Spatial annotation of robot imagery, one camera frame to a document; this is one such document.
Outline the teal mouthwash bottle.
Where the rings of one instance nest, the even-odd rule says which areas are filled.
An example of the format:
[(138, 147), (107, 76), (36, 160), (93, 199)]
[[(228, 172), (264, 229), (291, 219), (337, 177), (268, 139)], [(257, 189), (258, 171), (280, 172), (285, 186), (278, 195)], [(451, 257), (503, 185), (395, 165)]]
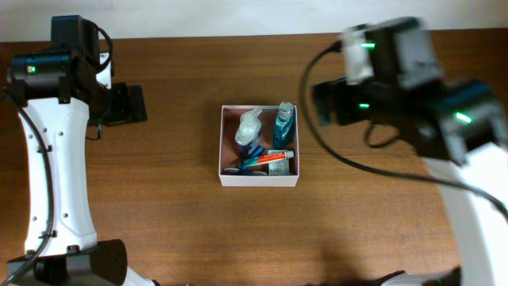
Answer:
[(293, 138), (294, 106), (290, 102), (282, 102), (275, 118), (273, 147), (284, 149)]

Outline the green white soap bar box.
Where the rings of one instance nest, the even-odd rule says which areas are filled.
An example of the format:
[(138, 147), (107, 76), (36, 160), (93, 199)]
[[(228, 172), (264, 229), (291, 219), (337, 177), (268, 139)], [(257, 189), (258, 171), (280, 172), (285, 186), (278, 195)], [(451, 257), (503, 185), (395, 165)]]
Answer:
[(294, 152), (289, 150), (269, 150), (268, 155), (276, 153), (286, 153), (289, 157), (284, 160), (273, 161), (268, 164), (269, 176), (292, 176), (290, 172), (290, 159), (294, 157)]

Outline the blue disposable razor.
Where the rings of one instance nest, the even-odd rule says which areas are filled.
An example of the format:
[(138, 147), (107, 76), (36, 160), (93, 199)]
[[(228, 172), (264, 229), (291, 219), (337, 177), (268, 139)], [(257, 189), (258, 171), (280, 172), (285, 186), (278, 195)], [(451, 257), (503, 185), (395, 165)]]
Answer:
[(239, 168), (243, 168), (243, 164), (244, 162), (246, 162), (247, 160), (250, 160), (252, 158), (255, 158), (255, 157), (259, 157), (263, 154), (264, 150), (266, 148), (264, 146), (259, 146), (252, 154), (251, 156), (248, 158), (248, 159), (245, 159), (245, 160), (242, 160), (240, 163), (239, 163)]

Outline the clear hand soap pump bottle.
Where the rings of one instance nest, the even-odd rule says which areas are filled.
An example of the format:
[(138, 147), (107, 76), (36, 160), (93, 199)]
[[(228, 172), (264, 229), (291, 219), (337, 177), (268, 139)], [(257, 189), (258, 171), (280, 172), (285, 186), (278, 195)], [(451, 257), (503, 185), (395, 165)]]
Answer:
[(257, 107), (241, 115), (235, 142), (242, 158), (249, 158), (259, 148), (261, 140), (261, 121), (258, 119), (262, 109)]

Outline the red green toothpaste tube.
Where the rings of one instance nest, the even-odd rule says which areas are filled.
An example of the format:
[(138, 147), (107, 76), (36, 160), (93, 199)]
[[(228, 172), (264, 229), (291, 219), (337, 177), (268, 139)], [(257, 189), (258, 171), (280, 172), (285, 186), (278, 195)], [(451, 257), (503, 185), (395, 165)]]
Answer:
[(239, 164), (239, 169), (251, 168), (253, 166), (258, 166), (258, 165), (263, 165), (263, 164), (270, 164), (270, 163), (276, 162), (276, 161), (288, 160), (293, 157), (294, 157), (293, 151), (280, 151), (277, 153), (271, 153), (271, 154), (263, 155), (260, 157), (253, 157), (253, 158), (249, 158), (247, 160), (243, 160)]

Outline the blue white toothbrush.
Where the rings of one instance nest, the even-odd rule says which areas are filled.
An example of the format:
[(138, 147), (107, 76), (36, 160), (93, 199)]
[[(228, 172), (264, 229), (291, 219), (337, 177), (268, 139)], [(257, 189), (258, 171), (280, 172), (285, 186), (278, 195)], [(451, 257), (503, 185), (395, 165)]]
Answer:
[(247, 168), (223, 168), (221, 171), (223, 176), (267, 176), (266, 172), (263, 171), (253, 171)]

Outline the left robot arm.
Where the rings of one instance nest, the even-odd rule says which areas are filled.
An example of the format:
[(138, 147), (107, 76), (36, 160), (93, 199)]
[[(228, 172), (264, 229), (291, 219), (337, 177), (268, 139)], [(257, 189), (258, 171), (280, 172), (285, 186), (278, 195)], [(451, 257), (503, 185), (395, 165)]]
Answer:
[(6, 284), (148, 285), (129, 267), (125, 244), (100, 241), (87, 195), (87, 128), (145, 122), (143, 92), (113, 83), (106, 32), (78, 15), (52, 19), (47, 50), (15, 56), (2, 93), (15, 106), (29, 163), (25, 252)]

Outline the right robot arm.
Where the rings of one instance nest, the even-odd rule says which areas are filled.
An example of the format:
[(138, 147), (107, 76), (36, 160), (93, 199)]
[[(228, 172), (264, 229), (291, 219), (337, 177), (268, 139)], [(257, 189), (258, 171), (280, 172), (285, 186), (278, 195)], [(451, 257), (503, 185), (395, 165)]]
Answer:
[(415, 17), (346, 29), (330, 46), (344, 57), (342, 78), (312, 94), (320, 120), (364, 120), (396, 128), (439, 187), (460, 253), (458, 267), (418, 275), (397, 271), (379, 285), (504, 285), (507, 282), (507, 119), (478, 80), (447, 84), (429, 32)]

